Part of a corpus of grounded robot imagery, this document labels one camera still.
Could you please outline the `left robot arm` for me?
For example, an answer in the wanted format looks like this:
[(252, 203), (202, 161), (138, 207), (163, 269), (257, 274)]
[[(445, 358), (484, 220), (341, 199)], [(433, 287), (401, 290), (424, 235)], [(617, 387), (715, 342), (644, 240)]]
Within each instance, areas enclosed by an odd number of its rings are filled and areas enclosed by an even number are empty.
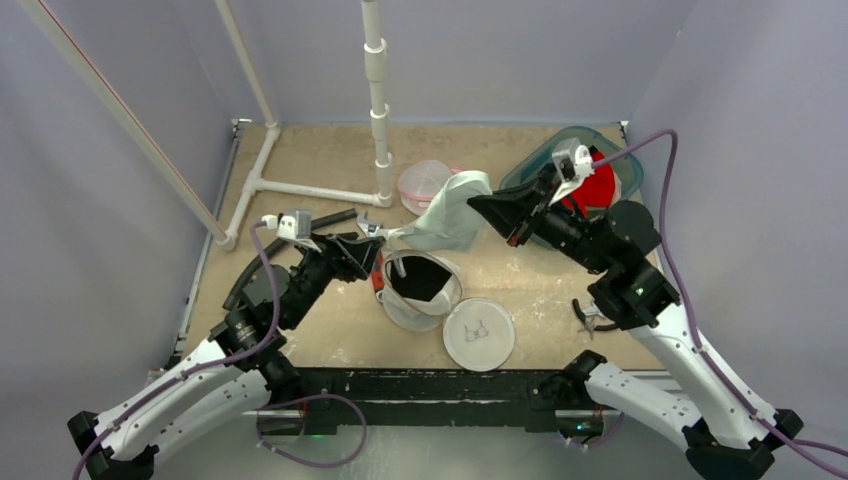
[(68, 421), (80, 453), (72, 478), (150, 479), (168, 455), (232, 417), (335, 399), (306, 394), (280, 350), (283, 333), (301, 323), (333, 281), (367, 279), (385, 239), (308, 232), (291, 241), (301, 260), (281, 270), (260, 240), (253, 241), (269, 282), (265, 300), (230, 311), (207, 339), (130, 399)]

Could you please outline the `pink-trimmed mesh laundry bag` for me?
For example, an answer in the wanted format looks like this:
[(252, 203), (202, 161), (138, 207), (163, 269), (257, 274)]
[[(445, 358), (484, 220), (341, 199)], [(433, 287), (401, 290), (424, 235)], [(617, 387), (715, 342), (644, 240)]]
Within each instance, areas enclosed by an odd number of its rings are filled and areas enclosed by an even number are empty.
[(406, 168), (396, 182), (403, 206), (421, 216), (445, 183), (461, 171), (461, 168), (449, 167), (435, 159), (423, 160)]

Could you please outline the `pale mint green bra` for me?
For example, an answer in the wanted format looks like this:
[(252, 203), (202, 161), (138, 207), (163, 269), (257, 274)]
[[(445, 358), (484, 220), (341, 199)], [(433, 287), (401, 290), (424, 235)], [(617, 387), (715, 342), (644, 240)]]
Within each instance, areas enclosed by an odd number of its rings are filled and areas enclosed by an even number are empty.
[(420, 217), (403, 227), (385, 230), (387, 244), (400, 240), (423, 252), (467, 252), (486, 223), (467, 201), (492, 193), (487, 173), (479, 170), (457, 173), (448, 179)]

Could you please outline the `teal plastic bin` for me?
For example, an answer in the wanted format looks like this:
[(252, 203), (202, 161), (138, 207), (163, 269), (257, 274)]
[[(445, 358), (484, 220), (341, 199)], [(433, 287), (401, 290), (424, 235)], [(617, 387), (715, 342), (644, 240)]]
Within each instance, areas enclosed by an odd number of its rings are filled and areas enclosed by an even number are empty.
[[(553, 168), (558, 186), (559, 178), (551, 161), (551, 154), (554, 147), (559, 142), (572, 137), (578, 138), (582, 144), (589, 148), (596, 168), (603, 165), (612, 166), (621, 182), (621, 196), (617, 201), (631, 200), (643, 181), (644, 172), (641, 163), (631, 154), (623, 155), (619, 147), (601, 135), (600, 132), (588, 127), (580, 126), (564, 128), (544, 142), (531, 155), (515, 167), (506, 177), (504, 177), (499, 190), (515, 187), (533, 179), (544, 167)], [(586, 218), (581, 215), (579, 210), (566, 210), (560, 205), (560, 202), (555, 203), (551, 207), (557, 208), (558, 210), (564, 210), (569, 213), (574, 213), (580, 220), (586, 219), (588, 221), (588, 227), (594, 218), (601, 216), (601, 214), (605, 213), (609, 208), (608, 207), (604, 210), (594, 210), (590, 213), (589, 217)], [(532, 236), (531, 239), (543, 246), (547, 244), (537, 236)]]

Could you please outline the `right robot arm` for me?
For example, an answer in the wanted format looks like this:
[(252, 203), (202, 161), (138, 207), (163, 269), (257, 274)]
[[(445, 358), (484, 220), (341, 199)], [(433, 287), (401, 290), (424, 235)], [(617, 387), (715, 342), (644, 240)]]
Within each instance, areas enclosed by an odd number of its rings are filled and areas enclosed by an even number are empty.
[(651, 213), (621, 200), (587, 218), (553, 207), (550, 173), (518, 187), (471, 197), (510, 246), (538, 236), (595, 276), (588, 291), (600, 312), (641, 343), (681, 387), (673, 395), (584, 351), (564, 371), (561, 392), (576, 407), (612, 407), (664, 436), (705, 479), (759, 479), (777, 448), (802, 429), (792, 410), (753, 392), (693, 326), (673, 284), (649, 261), (660, 244)]

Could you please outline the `red and black bra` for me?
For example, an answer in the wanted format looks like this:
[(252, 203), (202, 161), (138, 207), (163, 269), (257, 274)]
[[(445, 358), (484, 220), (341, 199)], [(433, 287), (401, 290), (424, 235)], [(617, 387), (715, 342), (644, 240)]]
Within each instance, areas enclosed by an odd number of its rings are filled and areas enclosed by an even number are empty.
[(621, 182), (611, 165), (595, 169), (595, 173), (586, 178), (582, 185), (563, 198), (560, 205), (566, 210), (581, 212), (588, 218), (594, 210), (604, 210), (621, 196)]

